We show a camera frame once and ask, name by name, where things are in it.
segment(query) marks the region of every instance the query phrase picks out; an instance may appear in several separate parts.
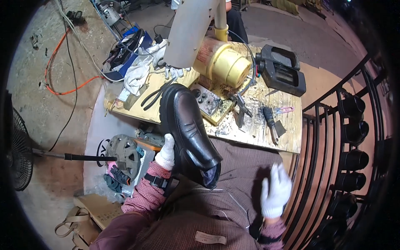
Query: yellow machine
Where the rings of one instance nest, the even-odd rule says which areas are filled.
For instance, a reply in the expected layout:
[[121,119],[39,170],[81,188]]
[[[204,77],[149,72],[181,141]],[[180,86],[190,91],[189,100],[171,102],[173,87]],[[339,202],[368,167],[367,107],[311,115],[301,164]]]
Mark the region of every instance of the yellow machine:
[[[225,0],[182,0],[175,15],[164,60],[177,68],[192,67],[209,79],[220,78],[233,88],[249,74],[251,62],[228,41]],[[215,36],[204,37],[214,18]]]

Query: concrete floor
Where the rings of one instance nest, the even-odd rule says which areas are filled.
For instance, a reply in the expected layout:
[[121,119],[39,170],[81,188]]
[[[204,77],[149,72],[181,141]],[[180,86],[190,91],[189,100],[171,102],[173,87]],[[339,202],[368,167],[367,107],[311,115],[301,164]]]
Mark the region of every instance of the concrete floor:
[[[87,26],[80,29],[81,37],[98,65],[114,43],[114,39],[88,1],[65,0],[68,10],[82,10]],[[304,12],[308,22],[287,14],[250,7],[242,17],[253,45],[263,46],[266,39],[291,47],[303,62],[322,67],[344,77],[359,62],[356,54],[318,16]],[[154,35],[153,27],[168,24],[173,11],[163,4],[130,14],[142,28]],[[39,50],[34,50],[29,37],[39,35]],[[62,19],[53,1],[38,9],[22,36],[16,51],[8,89],[13,105],[25,120],[32,139],[42,149],[49,149],[67,121],[74,103],[74,94],[52,95],[43,84],[43,72],[51,52],[64,33]],[[97,75],[73,35],[70,37],[78,85]],[[72,68],[64,42],[54,60],[51,83],[59,92],[74,88]],[[78,104],[71,122],[61,135],[54,152],[83,154],[93,105],[100,89],[100,81],[93,81],[78,91]],[[58,238],[54,227],[62,222],[72,208],[72,197],[82,194],[83,163],[52,158],[36,159],[32,181],[19,192],[21,203],[39,234],[50,248],[71,249],[71,237]]]

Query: white pipe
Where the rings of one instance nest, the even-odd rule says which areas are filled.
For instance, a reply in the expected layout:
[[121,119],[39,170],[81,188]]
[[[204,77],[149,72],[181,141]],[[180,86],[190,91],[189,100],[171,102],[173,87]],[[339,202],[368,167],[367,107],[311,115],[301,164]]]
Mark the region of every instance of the white pipe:
[[220,0],[182,0],[165,49],[164,61],[167,64],[177,68],[193,66],[219,3]]
[[215,12],[215,28],[219,30],[224,30],[228,26],[226,25],[226,1],[225,0],[219,0],[220,3],[217,7],[217,11]]

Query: hand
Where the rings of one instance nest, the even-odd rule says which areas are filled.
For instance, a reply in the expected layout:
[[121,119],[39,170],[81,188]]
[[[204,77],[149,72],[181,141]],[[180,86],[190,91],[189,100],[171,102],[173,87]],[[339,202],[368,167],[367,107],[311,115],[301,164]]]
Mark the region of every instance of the hand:
[[270,181],[262,181],[261,214],[265,218],[277,218],[283,213],[283,206],[288,202],[292,191],[292,181],[283,168],[274,163],[271,168]]
[[165,134],[165,144],[162,146],[160,152],[156,154],[156,162],[165,170],[171,171],[175,165],[174,145],[175,140],[171,134]]

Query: shoe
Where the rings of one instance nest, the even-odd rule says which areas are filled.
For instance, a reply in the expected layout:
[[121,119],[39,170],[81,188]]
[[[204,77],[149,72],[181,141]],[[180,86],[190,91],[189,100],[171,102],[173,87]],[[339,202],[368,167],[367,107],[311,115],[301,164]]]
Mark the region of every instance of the shoe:
[[175,139],[174,170],[206,188],[215,188],[222,157],[208,138],[196,98],[187,87],[171,84],[165,89],[160,120],[163,133]]

